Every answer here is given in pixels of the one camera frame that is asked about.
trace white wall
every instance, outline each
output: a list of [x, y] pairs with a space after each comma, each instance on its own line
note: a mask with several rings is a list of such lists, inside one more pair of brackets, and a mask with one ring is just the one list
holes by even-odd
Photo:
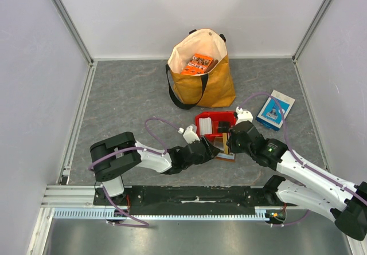
[[334, 0], [299, 68], [331, 171], [367, 181], [367, 0]]
[[168, 58], [192, 29], [225, 34], [231, 57], [290, 56], [322, 0], [63, 0], [95, 58]]
[[0, 246], [25, 254], [88, 71], [50, 0], [0, 0]]

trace gray mat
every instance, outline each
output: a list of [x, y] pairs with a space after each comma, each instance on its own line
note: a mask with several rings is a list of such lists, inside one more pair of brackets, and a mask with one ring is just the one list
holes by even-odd
[[[148, 117], [162, 117], [183, 128], [194, 122], [194, 117], [207, 109], [194, 107], [186, 111], [177, 108], [169, 98], [164, 60], [100, 61], [97, 65], [88, 105], [85, 110], [75, 155], [72, 162], [70, 185], [95, 183], [87, 170], [91, 163], [89, 147], [100, 140], [125, 131], [134, 133], [141, 143], [160, 148], [144, 128]], [[321, 153], [307, 112], [294, 66], [290, 59], [231, 59], [231, 72], [235, 82], [236, 100], [225, 110], [233, 110], [246, 97], [255, 92], [276, 89], [295, 98], [287, 117], [289, 138], [293, 148], [316, 165], [323, 167]], [[254, 116], [258, 114], [265, 97], [257, 97], [245, 107]], [[266, 138], [284, 141], [279, 132], [254, 122]], [[150, 128], [170, 147], [184, 146], [182, 136], [160, 121], [150, 121]], [[191, 166], [180, 174], [162, 175], [145, 168], [133, 168], [123, 175], [125, 185], [254, 185], [262, 186], [274, 174], [260, 167], [244, 154], [236, 162], [212, 160]]]

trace gray floor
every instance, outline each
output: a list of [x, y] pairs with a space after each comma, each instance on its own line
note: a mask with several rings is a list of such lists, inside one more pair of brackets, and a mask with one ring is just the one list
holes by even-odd
[[[290, 220], [303, 212], [288, 210]], [[346, 236], [311, 213], [297, 225], [254, 221], [149, 221], [150, 228], [113, 227], [102, 219], [54, 219], [44, 255], [351, 255]]]
[[[178, 109], [170, 100], [167, 89], [164, 60], [101, 61], [98, 62], [88, 105], [85, 110], [69, 184], [91, 185], [95, 182], [87, 170], [91, 163], [89, 147], [105, 138], [125, 131], [134, 133], [141, 143], [160, 148], [144, 129], [148, 117], [162, 117], [181, 127], [194, 122], [202, 111]], [[226, 110], [233, 110], [255, 92], [276, 89], [295, 98], [287, 117], [289, 137], [293, 148], [306, 159], [323, 167], [321, 153], [306, 109], [294, 66], [290, 59], [232, 59], [232, 77], [236, 100]], [[247, 109], [257, 115], [265, 97], [250, 101]], [[283, 130], [275, 132], [255, 125], [266, 138], [284, 141]], [[184, 145], [181, 135], [170, 126], [151, 121], [150, 128], [171, 147]], [[274, 172], [260, 167], [246, 155], [237, 155], [236, 163], [212, 160], [200, 166], [191, 166], [176, 175], [157, 174], [153, 170], [133, 168], [123, 175], [125, 185], [254, 185], [262, 186]]]

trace red plastic container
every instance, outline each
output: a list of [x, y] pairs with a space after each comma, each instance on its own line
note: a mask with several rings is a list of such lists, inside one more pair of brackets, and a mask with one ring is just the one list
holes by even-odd
[[213, 133], [205, 135], [206, 138], [213, 142], [216, 136], [221, 137], [222, 133], [217, 133], [218, 123], [220, 121], [228, 121], [231, 126], [236, 124], [236, 118], [233, 111], [213, 111], [213, 112], [203, 112], [195, 117], [195, 125], [197, 126], [197, 135], [200, 136], [200, 124], [199, 119], [206, 119], [207, 117], [212, 119]]

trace product box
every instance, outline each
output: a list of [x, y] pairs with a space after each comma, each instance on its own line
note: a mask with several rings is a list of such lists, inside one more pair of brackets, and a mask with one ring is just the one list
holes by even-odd
[[185, 75], [197, 75], [203, 74], [209, 67], [209, 65], [213, 62], [213, 57], [203, 56], [201, 54], [194, 54], [191, 61], [187, 64], [187, 66], [183, 69], [181, 74]]
[[[292, 97], [286, 96], [276, 90], [274, 90], [271, 95], [277, 99], [284, 113], [284, 117], [287, 117], [295, 100]], [[279, 108], [270, 97], [257, 115], [256, 120], [262, 123], [262, 125], [272, 128], [275, 131], [279, 131], [283, 125]]]

